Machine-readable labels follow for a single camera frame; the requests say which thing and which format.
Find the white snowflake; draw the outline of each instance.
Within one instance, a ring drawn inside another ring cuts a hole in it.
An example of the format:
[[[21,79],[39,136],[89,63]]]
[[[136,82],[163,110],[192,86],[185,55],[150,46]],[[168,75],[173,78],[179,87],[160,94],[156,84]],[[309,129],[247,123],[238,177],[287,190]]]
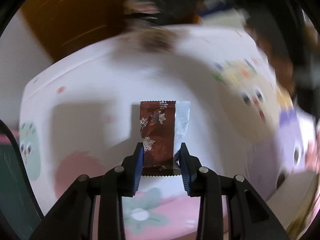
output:
[[[143,129],[143,128],[145,128],[145,127],[147,126],[147,124],[148,124],[148,119],[142,117],[142,118],[140,119],[140,130]]]
[[[143,143],[143,148],[144,151],[151,151],[152,150],[152,145],[155,141],[151,140],[149,136],[143,138],[142,143]]]
[[[167,101],[160,101],[160,108],[161,109],[167,108],[167,106],[168,106]]]
[[[159,122],[160,124],[163,124],[163,122],[165,121],[165,114],[159,114]]]

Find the brown snack packet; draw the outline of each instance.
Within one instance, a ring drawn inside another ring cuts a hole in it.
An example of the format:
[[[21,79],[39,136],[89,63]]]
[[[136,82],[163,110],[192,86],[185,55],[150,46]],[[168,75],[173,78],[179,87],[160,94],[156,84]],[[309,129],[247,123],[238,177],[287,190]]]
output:
[[[174,159],[175,112],[176,101],[140,103],[140,133],[144,147],[143,176],[181,174]]]

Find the white wall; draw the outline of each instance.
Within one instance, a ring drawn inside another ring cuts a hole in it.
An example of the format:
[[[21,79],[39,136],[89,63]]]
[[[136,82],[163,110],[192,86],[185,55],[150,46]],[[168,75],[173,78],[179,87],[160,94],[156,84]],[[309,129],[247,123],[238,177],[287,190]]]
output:
[[[10,128],[18,127],[25,85],[52,63],[18,11],[0,38],[0,119]]]

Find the brown blurred object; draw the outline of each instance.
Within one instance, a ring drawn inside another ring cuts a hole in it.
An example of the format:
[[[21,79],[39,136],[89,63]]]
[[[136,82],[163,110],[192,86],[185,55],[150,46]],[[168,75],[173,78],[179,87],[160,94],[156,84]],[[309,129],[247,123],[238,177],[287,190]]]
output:
[[[27,0],[21,9],[54,61],[124,28],[123,0]]]
[[[293,81],[293,65],[288,57],[281,57],[275,55],[272,46],[268,39],[262,37],[255,31],[254,28],[246,25],[244,26],[246,32],[255,40],[257,47],[259,47],[267,55],[269,64],[274,68],[277,80],[291,96],[295,92],[295,84]]]

